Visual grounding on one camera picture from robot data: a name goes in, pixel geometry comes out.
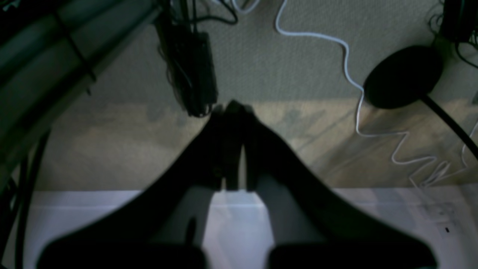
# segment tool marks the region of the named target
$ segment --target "black round object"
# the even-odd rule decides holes
[[[406,106],[431,92],[442,71],[443,61],[434,49],[405,48],[374,68],[365,81],[365,98],[378,108]]]

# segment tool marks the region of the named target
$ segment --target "white cable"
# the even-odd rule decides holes
[[[256,7],[257,5],[259,4],[261,0],[254,0],[254,2],[249,5],[249,7],[245,8],[245,9],[242,9],[238,4],[237,4],[237,0],[231,0],[232,2],[232,6],[234,7],[234,9],[238,12],[238,13],[241,13],[241,14],[248,14],[250,12],[252,12]]]
[[[345,73],[345,77],[346,79],[349,81],[350,84],[352,84],[355,88],[357,88],[358,90],[360,90],[361,92],[361,96],[360,96],[360,100],[358,102],[358,106],[357,106],[357,117],[356,117],[356,124],[355,124],[355,131],[357,132],[358,135],[362,136],[362,137],[383,137],[383,136],[389,136],[389,135],[401,135],[402,136],[402,139],[400,140],[400,142],[398,143],[397,147],[395,148],[395,150],[393,151],[392,155],[391,155],[391,161],[394,163],[394,164],[397,164],[397,165],[409,165],[409,164],[412,164],[412,163],[417,163],[417,162],[422,162],[422,161],[426,161],[428,160],[427,163],[425,163],[424,165],[422,165],[420,168],[418,168],[415,172],[413,172],[409,177],[408,179],[412,182],[412,184],[418,188],[418,186],[415,184],[415,181],[412,179],[412,177],[416,174],[418,174],[420,171],[422,171],[425,167],[431,165],[432,163],[434,163],[436,160],[437,160],[437,157],[436,156],[425,156],[425,157],[420,157],[420,158],[416,158],[416,159],[412,159],[412,160],[409,160],[409,161],[397,161],[395,159],[395,155],[397,154],[397,152],[399,151],[400,147],[402,146],[402,144],[406,141],[407,137],[409,136],[410,132],[408,131],[401,131],[401,132],[389,132],[389,133],[380,133],[380,134],[364,134],[362,133],[360,130],[359,130],[359,123],[360,123],[360,109],[362,107],[362,103],[363,103],[363,99],[364,99],[364,89],[362,88],[362,86],[360,86],[358,83],[356,83],[351,77],[350,75],[348,74],[348,56],[349,56],[349,47],[348,47],[348,44],[343,41],[342,39],[339,39],[339,38],[336,38],[336,37],[333,37],[333,36],[329,36],[329,35],[326,35],[326,34],[320,34],[320,33],[313,33],[313,32],[288,32],[288,31],[285,31],[283,30],[280,25],[279,25],[279,21],[280,21],[280,18],[282,16],[282,12],[284,11],[284,8],[287,4],[287,0],[284,0],[282,2],[282,6],[281,8],[279,9],[279,12],[277,13],[277,16],[276,16],[276,19],[275,19],[275,28],[276,30],[282,34],[282,35],[286,35],[286,36],[309,36],[309,37],[316,37],[316,38],[322,38],[322,39],[326,39],[326,40],[329,40],[329,41],[332,41],[332,42],[336,42],[336,43],[339,43],[340,45],[342,45],[344,48],[345,48],[345,57],[344,57],[344,73]],[[473,135],[473,133],[475,132],[476,128],[478,126],[478,121],[477,123],[475,124],[475,127],[473,127],[473,130],[471,131],[470,133],[470,137]],[[446,172],[448,171],[449,167],[450,167],[450,162],[448,161],[443,161],[441,162],[437,167],[436,169],[433,171],[433,173],[427,178],[425,179],[421,184],[420,186],[421,187],[428,187],[430,186],[431,184],[433,183],[436,183],[440,180],[443,180],[443,179],[446,179],[446,178],[449,178],[451,176],[454,176],[464,170],[466,170],[468,168],[468,165],[466,164],[465,160],[464,160],[464,152],[465,152],[465,145],[463,145],[463,148],[461,150],[461,159],[462,159],[462,162],[463,162],[463,165],[465,166],[465,168],[463,169],[460,169],[452,174],[449,174],[449,175],[445,175]]]

